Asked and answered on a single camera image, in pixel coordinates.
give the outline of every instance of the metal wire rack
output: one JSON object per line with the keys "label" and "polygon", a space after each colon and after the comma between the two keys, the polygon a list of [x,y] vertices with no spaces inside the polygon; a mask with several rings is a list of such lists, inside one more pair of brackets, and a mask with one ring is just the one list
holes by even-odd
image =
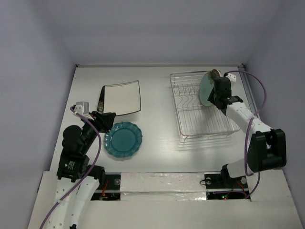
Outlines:
{"label": "metal wire rack", "polygon": [[230,135],[240,128],[215,106],[203,106],[199,100],[202,77],[208,71],[172,73],[173,99],[182,139]]}

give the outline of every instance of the red wire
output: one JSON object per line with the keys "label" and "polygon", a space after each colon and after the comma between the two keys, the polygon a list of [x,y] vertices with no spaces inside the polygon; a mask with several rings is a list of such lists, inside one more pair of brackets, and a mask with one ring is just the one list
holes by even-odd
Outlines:
{"label": "red wire", "polygon": [[103,191],[102,191],[102,194],[101,194],[100,198],[105,196],[105,193],[104,193],[104,192],[105,192],[105,190],[106,190],[106,188],[107,188],[108,183],[109,183],[109,181],[107,180],[107,181],[106,181],[106,184],[105,184],[105,187],[103,188]]}
{"label": "red wire", "polygon": [[246,194],[246,192],[245,192],[245,190],[244,190],[243,185],[242,185],[239,181],[237,181],[237,184],[242,188],[242,190],[243,190],[243,192],[244,192],[244,195],[247,196],[247,194]]}
{"label": "red wire", "polygon": [[233,185],[232,190],[227,193],[227,195],[234,191],[235,185]]}

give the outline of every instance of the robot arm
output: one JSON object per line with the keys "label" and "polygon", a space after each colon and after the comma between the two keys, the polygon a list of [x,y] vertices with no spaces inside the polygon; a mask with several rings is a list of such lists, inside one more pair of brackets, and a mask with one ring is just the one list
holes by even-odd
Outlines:
{"label": "robot arm", "polygon": [[[285,133],[281,129],[274,130],[264,124],[254,117],[241,98],[232,96],[230,77],[214,79],[214,88],[208,101],[235,121],[245,133],[250,119],[253,118],[247,152],[247,166],[250,172],[256,173],[286,165]],[[226,178],[244,176],[244,159],[223,166],[222,172],[225,173]]]}
{"label": "robot arm", "polygon": [[[116,116],[115,113],[89,113],[89,103],[87,102],[78,102],[72,107],[72,110],[85,116],[100,133],[106,133],[112,128]],[[60,204],[57,207],[54,205],[52,209],[54,211],[46,221],[46,229],[79,229],[79,222],[93,193],[98,186],[105,184],[103,167],[94,166],[88,176],[84,177],[91,167],[88,165],[89,158],[86,153],[96,137],[97,133],[87,122],[82,128],[72,125],[64,130],[63,150],[57,170],[58,183],[54,201],[55,204],[56,202],[60,202]],[[83,179],[80,185],[60,201],[79,179]]]}

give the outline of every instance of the plate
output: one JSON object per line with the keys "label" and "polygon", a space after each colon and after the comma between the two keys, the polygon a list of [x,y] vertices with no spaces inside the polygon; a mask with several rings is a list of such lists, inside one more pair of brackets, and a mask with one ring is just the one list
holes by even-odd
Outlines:
{"label": "plate", "polygon": [[213,105],[208,101],[208,98],[211,94],[212,89],[214,88],[214,78],[221,77],[221,73],[216,69],[213,69],[210,72],[207,72],[201,82],[199,88],[199,99],[202,105],[211,106]]}
{"label": "plate", "polygon": [[130,122],[114,124],[104,137],[104,146],[108,153],[120,158],[132,156],[139,150],[141,143],[141,129]]}

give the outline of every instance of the black base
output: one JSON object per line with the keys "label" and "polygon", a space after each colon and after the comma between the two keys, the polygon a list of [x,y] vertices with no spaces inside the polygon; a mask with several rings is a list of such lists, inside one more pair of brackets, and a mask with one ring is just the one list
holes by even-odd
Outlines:
{"label": "black base", "polygon": [[101,193],[94,193],[91,200],[102,200],[102,201],[117,201],[121,200],[120,193],[105,193],[105,196],[101,197]]}
{"label": "black base", "polygon": [[[107,190],[120,190],[120,183],[118,184],[117,181],[120,181],[121,183],[121,175],[120,174],[106,174],[105,182],[108,181]],[[97,190],[102,190],[104,188],[104,185],[100,185]]]}
{"label": "black base", "polygon": [[[220,173],[211,173],[205,174],[205,187],[206,189],[233,189],[233,188],[241,188],[237,182],[241,183],[241,178],[231,180],[230,182],[224,183],[223,176]],[[242,184],[244,189],[248,189],[248,184]]]}
{"label": "black base", "polygon": [[219,200],[230,200],[230,199],[244,199],[245,195],[243,193],[239,192],[228,192],[228,193],[213,193],[213,192],[208,192],[206,194],[206,199],[219,199]]}

